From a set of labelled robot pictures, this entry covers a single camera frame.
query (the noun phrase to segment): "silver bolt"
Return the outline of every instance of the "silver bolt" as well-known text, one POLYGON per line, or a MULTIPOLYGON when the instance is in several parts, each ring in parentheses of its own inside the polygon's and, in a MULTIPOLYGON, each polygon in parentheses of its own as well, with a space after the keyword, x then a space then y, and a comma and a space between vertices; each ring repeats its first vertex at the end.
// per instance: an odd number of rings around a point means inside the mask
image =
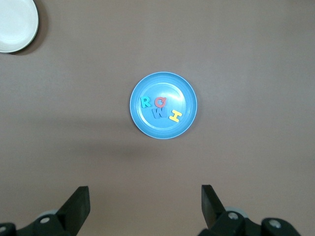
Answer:
POLYGON ((49 220, 50 220, 49 217, 45 217, 45 218, 42 218, 42 219, 40 220, 40 223, 41 223, 41 224, 45 224, 45 223, 47 223, 49 220))
POLYGON ((278 220, 269 220, 269 224, 277 229, 281 228, 281 224, 278 220))
POLYGON ((231 219, 231 220, 237 220, 238 219, 238 215, 234 212, 230 212, 228 214, 228 217, 231 219))
POLYGON ((6 231, 6 226, 2 226, 2 227, 0 228, 0 233, 2 233, 2 232, 4 232, 4 231, 6 231))

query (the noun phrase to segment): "table surface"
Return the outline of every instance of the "table surface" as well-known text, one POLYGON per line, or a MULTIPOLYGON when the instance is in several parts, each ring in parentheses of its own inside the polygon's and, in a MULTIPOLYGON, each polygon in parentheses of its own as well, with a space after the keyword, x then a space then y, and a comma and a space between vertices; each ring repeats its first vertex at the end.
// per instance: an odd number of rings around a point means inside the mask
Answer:
POLYGON ((23 227, 88 185, 80 236, 195 236, 211 184, 256 223, 314 233, 314 1, 35 4, 35 40, 0 54, 0 222, 23 227), (196 120, 171 140, 129 113, 157 71, 197 94, 196 120))

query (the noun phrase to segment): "white plate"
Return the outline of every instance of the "white plate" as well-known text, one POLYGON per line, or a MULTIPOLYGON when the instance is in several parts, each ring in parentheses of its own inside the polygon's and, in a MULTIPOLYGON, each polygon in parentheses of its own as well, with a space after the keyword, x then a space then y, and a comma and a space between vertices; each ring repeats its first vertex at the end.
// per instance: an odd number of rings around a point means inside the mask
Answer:
POLYGON ((16 52, 35 38, 38 12, 33 0, 0 0, 0 52, 16 52))

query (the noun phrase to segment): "letter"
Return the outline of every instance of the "letter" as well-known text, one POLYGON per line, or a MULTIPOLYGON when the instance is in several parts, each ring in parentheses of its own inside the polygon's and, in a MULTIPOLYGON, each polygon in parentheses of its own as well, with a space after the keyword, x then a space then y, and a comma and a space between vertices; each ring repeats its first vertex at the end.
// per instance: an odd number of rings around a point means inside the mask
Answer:
POLYGON ((166 105, 166 97, 157 97, 154 104, 156 105, 156 107, 162 108, 166 105))
POLYGON ((156 109, 152 109, 153 115, 155 119, 158 119, 160 117, 166 117, 166 109, 165 107, 162 108, 156 108, 156 109))
POLYGON ((183 114, 175 110, 173 110, 172 113, 174 113, 174 116, 169 117, 169 118, 175 122, 179 122, 179 119, 177 119, 177 116, 181 117, 183 114))
POLYGON ((140 97, 140 99, 141 99, 141 106, 142 106, 142 108, 146 108, 146 106, 147 107, 151 106, 150 103, 149 103, 149 101, 150 101, 149 97, 144 96, 144 97, 140 97))

